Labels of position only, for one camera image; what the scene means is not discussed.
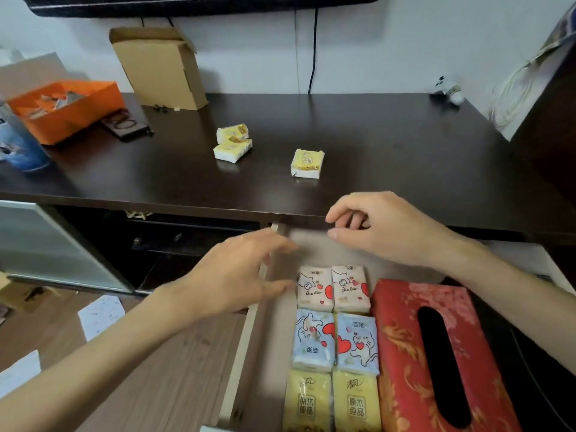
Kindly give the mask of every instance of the black device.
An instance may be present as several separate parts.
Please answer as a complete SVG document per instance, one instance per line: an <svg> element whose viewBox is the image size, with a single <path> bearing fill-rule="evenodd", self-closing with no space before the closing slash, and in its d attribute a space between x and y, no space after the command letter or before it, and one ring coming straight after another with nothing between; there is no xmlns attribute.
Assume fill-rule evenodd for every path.
<svg viewBox="0 0 576 432"><path fill-rule="evenodd" d="M121 141L133 140L142 134L152 134L150 127L138 121L127 109L120 109L103 118L101 122Z"/></svg>
<svg viewBox="0 0 576 432"><path fill-rule="evenodd" d="M24 0L41 17L194 17L358 5L377 0Z"/></svg>

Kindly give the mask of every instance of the black oval slot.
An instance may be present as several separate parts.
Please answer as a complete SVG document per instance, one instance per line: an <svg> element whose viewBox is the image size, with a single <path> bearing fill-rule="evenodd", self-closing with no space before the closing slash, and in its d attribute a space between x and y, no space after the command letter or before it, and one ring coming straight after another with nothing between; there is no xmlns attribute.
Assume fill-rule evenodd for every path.
<svg viewBox="0 0 576 432"><path fill-rule="evenodd" d="M418 324L438 411L455 428L467 428L472 415L444 319L437 310L425 306L418 310Z"/></svg>

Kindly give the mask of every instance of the television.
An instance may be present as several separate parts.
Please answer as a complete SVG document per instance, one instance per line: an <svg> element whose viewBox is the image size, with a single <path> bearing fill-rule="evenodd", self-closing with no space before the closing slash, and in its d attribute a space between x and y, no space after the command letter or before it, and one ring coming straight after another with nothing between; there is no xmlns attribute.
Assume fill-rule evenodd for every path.
<svg viewBox="0 0 576 432"><path fill-rule="evenodd" d="M377 0L24 0L41 17L194 17L357 5Z"/></svg>

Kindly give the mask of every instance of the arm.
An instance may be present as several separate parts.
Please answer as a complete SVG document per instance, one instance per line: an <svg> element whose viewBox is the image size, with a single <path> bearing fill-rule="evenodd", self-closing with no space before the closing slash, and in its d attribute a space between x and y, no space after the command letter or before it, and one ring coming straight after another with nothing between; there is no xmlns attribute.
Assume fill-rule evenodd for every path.
<svg viewBox="0 0 576 432"><path fill-rule="evenodd" d="M186 276L158 288L105 332L0 400L3 430L74 431L156 348L194 322L294 286L264 282L262 261L296 245L271 229L218 244Z"/></svg>
<svg viewBox="0 0 576 432"><path fill-rule="evenodd" d="M328 235L344 245L457 279L576 374L573 294L513 267L392 192L344 196L326 221L335 223Z"/></svg>

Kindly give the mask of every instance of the orange container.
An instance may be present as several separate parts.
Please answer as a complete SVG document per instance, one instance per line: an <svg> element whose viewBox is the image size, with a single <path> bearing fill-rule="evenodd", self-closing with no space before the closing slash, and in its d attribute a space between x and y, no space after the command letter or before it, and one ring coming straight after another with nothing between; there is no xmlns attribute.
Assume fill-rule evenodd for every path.
<svg viewBox="0 0 576 432"><path fill-rule="evenodd" d="M28 118L30 109L38 107L41 95L65 95L71 91L84 95L63 108L53 110L36 119ZM79 130L101 120L112 112L125 108L116 82L62 80L34 89L8 100L12 112L18 115L30 133L44 145L54 145Z"/></svg>

